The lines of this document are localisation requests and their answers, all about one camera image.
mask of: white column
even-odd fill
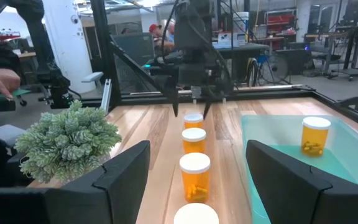
[[[148,12],[144,9],[140,9],[140,18],[142,19],[143,32],[149,32],[151,24],[158,24],[156,12]]]
[[[70,80],[70,88],[78,93],[94,90],[96,88],[94,83],[81,82],[83,77],[92,73],[92,67],[75,2],[72,0],[43,2],[50,45],[63,76]]]
[[[311,0],[298,0],[296,6],[299,30],[296,32],[296,41],[303,42],[303,36],[308,32]]]

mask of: wheel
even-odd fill
[[[27,101],[26,101],[26,100],[20,101],[20,105],[22,105],[22,106],[27,106]]]

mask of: floor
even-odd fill
[[[338,69],[338,65],[332,65],[330,70]],[[343,100],[349,97],[358,96],[358,78],[354,78],[349,82],[346,75],[328,80],[324,77],[304,77],[303,75],[293,75],[291,82],[294,84],[305,84],[312,86],[319,92],[329,96],[334,100]],[[95,93],[85,94],[84,97],[95,95]],[[36,123],[40,114],[44,112],[59,113],[61,110],[51,110],[44,102],[38,102],[38,97],[42,96],[40,93],[28,94],[23,96],[28,102],[26,107],[17,104],[16,110],[11,112],[0,113],[0,125],[11,124],[19,128],[27,129],[31,124]]]

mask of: person's hand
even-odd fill
[[[17,90],[19,87],[20,77],[16,72],[10,69],[0,68],[0,94],[12,100],[13,91]]]

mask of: red cap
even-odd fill
[[[161,29],[162,26],[157,24],[151,24],[149,27],[149,32],[153,32],[157,27]]]

